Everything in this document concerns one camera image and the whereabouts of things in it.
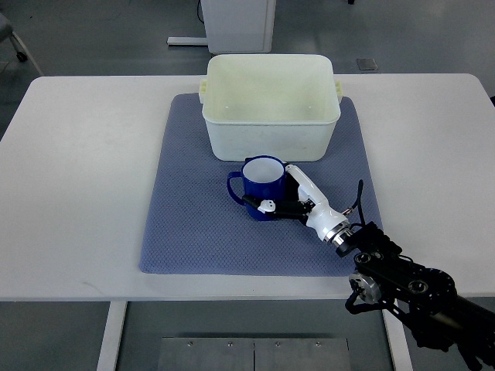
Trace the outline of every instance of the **chair leg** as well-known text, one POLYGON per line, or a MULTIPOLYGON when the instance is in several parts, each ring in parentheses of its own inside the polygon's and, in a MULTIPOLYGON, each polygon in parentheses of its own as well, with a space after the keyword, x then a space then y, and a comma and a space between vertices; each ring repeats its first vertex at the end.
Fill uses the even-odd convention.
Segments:
POLYGON ((26 59, 29 59, 32 63, 32 65, 34 66, 34 68, 36 68, 36 71, 38 71, 39 75, 40 76, 45 76, 45 74, 41 71, 41 69, 39 68, 38 66, 38 63, 36 63, 36 61, 34 60, 34 58, 32 57, 31 53, 28 51, 28 49, 26 48, 26 45, 24 45, 24 43, 22 42, 22 40, 17 36, 17 34, 15 32, 13 32, 11 35, 10 35, 10 42, 12 43, 12 45, 14 46, 14 49, 17 53, 17 58, 21 61, 21 62, 24 62, 26 61, 26 59))

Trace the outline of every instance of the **white table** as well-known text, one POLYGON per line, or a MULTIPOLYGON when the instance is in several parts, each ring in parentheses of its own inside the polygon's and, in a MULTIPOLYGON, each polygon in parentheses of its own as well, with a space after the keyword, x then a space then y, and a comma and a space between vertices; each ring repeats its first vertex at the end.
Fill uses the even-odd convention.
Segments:
MULTIPOLYGON (((202 77, 42 77, 0 142, 0 299, 346 298, 346 277, 143 274, 169 105, 202 77)), ((385 232, 462 295, 495 294, 495 109, 470 75, 342 75, 385 232)), ((114 305, 114 325, 125 306, 114 305)))

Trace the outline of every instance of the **table leg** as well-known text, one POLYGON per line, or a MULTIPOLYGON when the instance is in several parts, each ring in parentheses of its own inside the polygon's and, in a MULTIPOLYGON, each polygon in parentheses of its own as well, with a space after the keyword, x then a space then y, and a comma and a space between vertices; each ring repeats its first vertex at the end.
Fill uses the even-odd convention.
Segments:
POLYGON ((126 301, 111 301, 97 371, 114 371, 125 320, 126 301))
POLYGON ((413 371, 404 326, 389 311, 382 311, 387 330, 388 346, 397 371, 413 371))

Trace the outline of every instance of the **bin handle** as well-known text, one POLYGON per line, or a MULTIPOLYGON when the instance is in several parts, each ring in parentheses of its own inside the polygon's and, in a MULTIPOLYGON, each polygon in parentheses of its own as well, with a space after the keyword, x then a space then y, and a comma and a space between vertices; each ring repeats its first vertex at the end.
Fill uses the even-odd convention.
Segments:
POLYGON ((340 102, 342 102, 342 97, 343 97, 342 83, 340 82, 340 80, 337 80, 335 82, 335 90, 337 90, 337 99, 339 100, 339 104, 340 104, 340 102))
POLYGON ((204 97, 207 95, 207 82, 208 80, 201 80, 200 82, 200 103, 203 104, 204 97))

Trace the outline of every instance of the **cable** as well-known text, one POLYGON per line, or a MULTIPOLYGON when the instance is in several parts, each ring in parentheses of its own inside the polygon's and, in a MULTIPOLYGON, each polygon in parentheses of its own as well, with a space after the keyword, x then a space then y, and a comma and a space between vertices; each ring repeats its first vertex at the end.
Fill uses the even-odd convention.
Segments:
POLYGON ((363 207, 361 205, 361 196, 363 195, 363 187, 364 187, 364 181, 363 181, 363 179, 359 179, 359 183, 357 185, 356 202, 351 207, 352 207, 352 209, 354 209, 357 206, 357 211, 359 213, 359 219, 361 221, 361 224, 363 226, 365 226, 366 222, 364 221, 363 207))
POLYGON ((200 22, 204 24, 204 21, 200 17, 200 5, 201 5, 201 0, 198 0, 198 6, 196 7, 196 15, 198 16, 200 22))
POLYGON ((411 263, 414 263, 414 261, 410 258, 410 257, 407 257, 405 255, 399 255, 399 257, 402 259, 402 260, 407 260, 407 261, 410 261, 411 263))
POLYGON ((355 226, 360 226, 361 228, 363 228, 364 227, 364 224, 361 224, 361 223, 352 223, 350 225, 350 229, 352 230, 355 226))

